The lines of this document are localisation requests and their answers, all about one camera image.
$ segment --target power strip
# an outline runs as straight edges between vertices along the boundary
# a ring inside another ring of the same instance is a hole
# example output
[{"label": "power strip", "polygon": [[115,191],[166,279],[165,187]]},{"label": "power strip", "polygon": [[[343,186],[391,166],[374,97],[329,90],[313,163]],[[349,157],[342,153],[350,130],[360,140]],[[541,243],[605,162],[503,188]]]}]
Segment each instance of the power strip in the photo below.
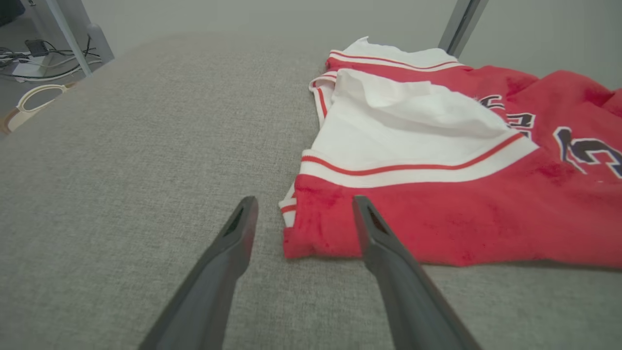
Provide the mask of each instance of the power strip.
[{"label": "power strip", "polygon": [[[40,57],[28,56],[28,58],[41,65],[50,65],[50,61],[52,60],[52,55],[46,55],[46,56],[40,56]],[[40,78],[40,77],[45,76],[46,70],[47,70],[47,67],[42,67],[40,65],[26,62],[26,63],[18,64],[17,67],[15,67],[15,70],[13,71],[13,75],[23,75],[25,77]],[[16,77],[15,80],[17,80],[20,83],[25,82],[24,78]]]}]

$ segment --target red stripe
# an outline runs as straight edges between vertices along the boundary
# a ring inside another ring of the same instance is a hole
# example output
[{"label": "red stripe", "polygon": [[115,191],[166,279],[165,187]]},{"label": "red stripe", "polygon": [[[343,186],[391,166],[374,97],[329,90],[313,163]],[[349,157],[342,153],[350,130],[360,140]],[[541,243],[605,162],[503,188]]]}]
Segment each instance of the red stripe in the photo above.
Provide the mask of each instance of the red stripe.
[{"label": "red stripe", "polygon": [[292,212],[296,210],[296,205],[292,204],[290,206],[284,206],[283,208],[281,208],[281,213],[285,214],[286,212]]},{"label": "red stripe", "polygon": [[304,156],[302,157],[302,161],[303,162],[313,162],[313,163],[318,163],[321,164],[323,166],[325,166],[328,169],[331,169],[332,171],[336,171],[338,173],[342,173],[342,174],[346,174],[346,175],[354,175],[354,176],[365,176],[365,175],[372,175],[372,174],[378,174],[378,173],[385,173],[387,171],[395,171],[395,170],[421,170],[421,169],[442,169],[442,170],[459,170],[459,169],[464,169],[467,168],[469,166],[472,166],[474,164],[477,164],[481,161],[483,161],[486,158],[489,158],[490,156],[492,156],[493,154],[497,153],[498,151],[501,151],[503,148],[505,148],[505,146],[511,144],[512,142],[518,140],[519,138],[522,138],[522,134],[516,134],[510,138],[508,138],[507,140],[503,141],[502,143],[496,145],[493,149],[489,150],[488,152],[482,154],[481,156],[474,158],[464,164],[460,164],[460,165],[436,165],[436,164],[402,164],[402,165],[392,165],[392,166],[383,166],[381,168],[375,168],[375,169],[367,169],[367,170],[346,170],[346,169],[342,169],[342,168],[338,168],[320,158],[314,157],[314,156]]},{"label": "red stripe", "polygon": [[335,51],[331,52],[331,54],[335,54],[335,55],[338,55],[338,56],[346,57],[346,58],[349,58],[349,59],[378,60],[378,61],[385,61],[385,62],[390,62],[390,63],[403,64],[403,65],[407,65],[408,67],[415,68],[415,69],[432,69],[432,68],[437,68],[437,67],[440,67],[440,66],[446,65],[446,64],[456,64],[456,63],[458,63],[457,61],[449,61],[449,62],[443,62],[441,64],[433,65],[431,67],[417,67],[416,65],[410,65],[408,63],[404,63],[404,62],[400,62],[400,61],[393,61],[393,60],[384,59],[384,58],[381,58],[381,57],[350,56],[350,55],[342,54],[341,52],[335,52]]},{"label": "red stripe", "polygon": [[318,88],[317,92],[320,94],[320,105],[322,106],[322,113],[324,113],[324,118],[326,118],[326,104],[324,103],[324,94],[322,93],[322,88]]}]

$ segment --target floor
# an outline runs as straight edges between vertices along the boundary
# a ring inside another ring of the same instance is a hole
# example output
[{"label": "floor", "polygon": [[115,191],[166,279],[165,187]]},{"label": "floor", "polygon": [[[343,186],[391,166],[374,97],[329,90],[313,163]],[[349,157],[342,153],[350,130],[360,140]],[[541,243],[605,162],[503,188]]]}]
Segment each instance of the floor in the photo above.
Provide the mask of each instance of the floor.
[{"label": "floor", "polygon": [[[37,30],[35,29],[32,19],[20,16],[15,21],[8,23],[0,27],[0,46],[8,47],[15,51],[27,51],[27,47],[24,41],[27,39],[38,38]],[[53,54],[50,64],[60,62],[68,57]],[[96,57],[89,56],[87,60],[94,60]],[[69,61],[61,66],[48,69],[47,75],[54,75],[65,72],[72,69],[77,65],[76,60]],[[96,70],[101,64],[90,65],[92,70]],[[6,67],[0,70],[0,73],[10,74],[14,67]],[[44,84],[66,84],[70,82],[76,82],[84,78],[84,73],[76,72],[58,80],[51,82],[24,82],[19,83],[14,78],[5,77],[0,75],[0,120],[4,118],[16,105],[19,99],[30,89]],[[42,103],[45,103],[60,93],[59,90],[48,90],[33,96],[26,107],[32,108]],[[5,134],[0,133],[0,140],[6,137]]]}]

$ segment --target red jersey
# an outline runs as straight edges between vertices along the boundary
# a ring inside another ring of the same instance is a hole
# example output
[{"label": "red jersey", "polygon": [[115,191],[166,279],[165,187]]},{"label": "red jersey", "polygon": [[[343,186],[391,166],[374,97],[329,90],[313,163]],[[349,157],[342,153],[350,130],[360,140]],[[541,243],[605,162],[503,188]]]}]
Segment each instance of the red jersey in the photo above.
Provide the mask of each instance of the red jersey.
[{"label": "red jersey", "polygon": [[287,258],[360,256],[352,197],[422,262],[622,267],[622,95],[366,38],[310,84],[320,131],[279,204]]}]

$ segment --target beige bag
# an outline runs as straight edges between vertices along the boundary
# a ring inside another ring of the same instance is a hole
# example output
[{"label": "beige bag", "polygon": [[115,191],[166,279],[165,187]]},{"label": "beige bag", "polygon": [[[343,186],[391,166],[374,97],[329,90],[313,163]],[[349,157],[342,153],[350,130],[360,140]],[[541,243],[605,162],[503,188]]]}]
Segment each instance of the beige bag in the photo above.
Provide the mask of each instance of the beige bag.
[{"label": "beige bag", "polygon": [[27,110],[26,101],[28,101],[30,97],[33,97],[34,95],[36,95],[37,93],[41,91],[50,90],[54,88],[60,89],[62,93],[65,93],[74,84],[75,83],[71,83],[67,85],[57,85],[57,84],[41,85],[39,87],[35,87],[34,89],[28,91],[19,100],[19,103],[17,104],[17,106],[13,108],[13,110],[4,118],[4,122],[0,124],[0,131],[2,131],[5,134],[12,133],[13,131],[15,131],[15,129],[17,129],[18,126],[23,124],[28,119],[32,118],[32,116],[37,114],[37,112],[43,109],[43,107],[49,105],[50,103],[52,103],[52,101],[54,101],[54,99],[52,99],[51,101],[45,102],[41,106],[37,106],[31,110]]}]

